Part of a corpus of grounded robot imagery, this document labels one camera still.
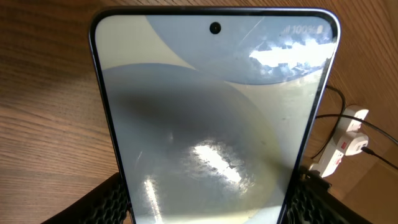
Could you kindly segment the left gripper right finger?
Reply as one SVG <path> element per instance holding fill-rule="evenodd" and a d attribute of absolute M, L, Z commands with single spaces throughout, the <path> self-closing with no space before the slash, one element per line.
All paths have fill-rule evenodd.
<path fill-rule="evenodd" d="M 331 187 L 319 172 L 300 167 L 285 209 L 288 224 L 370 224 L 328 191 Z"/>

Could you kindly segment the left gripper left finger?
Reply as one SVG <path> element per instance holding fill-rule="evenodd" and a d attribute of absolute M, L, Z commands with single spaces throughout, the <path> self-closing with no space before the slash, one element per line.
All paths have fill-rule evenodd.
<path fill-rule="evenodd" d="M 43 224 L 121 224 L 128 210 L 121 175 L 115 173 Z"/>

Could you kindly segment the blue Galaxy smartphone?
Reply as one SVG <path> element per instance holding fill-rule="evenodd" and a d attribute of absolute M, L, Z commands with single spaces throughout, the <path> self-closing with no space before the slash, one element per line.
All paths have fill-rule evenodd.
<path fill-rule="evenodd" d="M 110 7 L 90 50 L 133 223 L 280 223 L 341 36 L 320 8 Z"/>

